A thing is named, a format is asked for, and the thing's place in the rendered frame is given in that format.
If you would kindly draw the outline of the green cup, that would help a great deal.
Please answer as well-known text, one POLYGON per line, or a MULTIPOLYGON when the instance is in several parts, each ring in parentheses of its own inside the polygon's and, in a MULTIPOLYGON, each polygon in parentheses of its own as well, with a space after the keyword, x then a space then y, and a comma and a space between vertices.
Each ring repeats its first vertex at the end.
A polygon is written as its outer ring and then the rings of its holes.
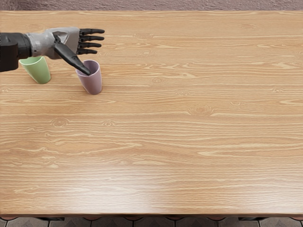
POLYGON ((19 60, 19 63, 38 84, 46 84, 51 80, 51 74, 45 57, 29 57, 19 60))

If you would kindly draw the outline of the purple cup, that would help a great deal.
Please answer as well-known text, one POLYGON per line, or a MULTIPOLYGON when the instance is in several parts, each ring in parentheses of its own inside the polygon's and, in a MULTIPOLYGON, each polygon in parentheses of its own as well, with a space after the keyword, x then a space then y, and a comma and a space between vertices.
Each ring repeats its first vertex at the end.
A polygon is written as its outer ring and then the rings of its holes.
POLYGON ((76 74, 84 89, 91 95, 97 95, 102 91, 100 65, 94 60, 85 60, 84 66, 90 70, 91 74, 88 76, 79 70, 76 70, 76 74))

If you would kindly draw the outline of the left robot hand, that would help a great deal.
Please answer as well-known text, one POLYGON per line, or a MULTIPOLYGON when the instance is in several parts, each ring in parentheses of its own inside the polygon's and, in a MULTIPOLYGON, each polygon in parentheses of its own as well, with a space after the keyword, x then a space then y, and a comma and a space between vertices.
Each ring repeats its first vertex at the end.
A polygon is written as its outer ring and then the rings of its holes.
POLYGON ((42 33, 27 33, 33 57, 46 56, 52 60, 63 59, 75 69, 89 76, 90 70, 78 58, 79 55, 96 54, 105 30, 95 28, 57 27, 42 33))

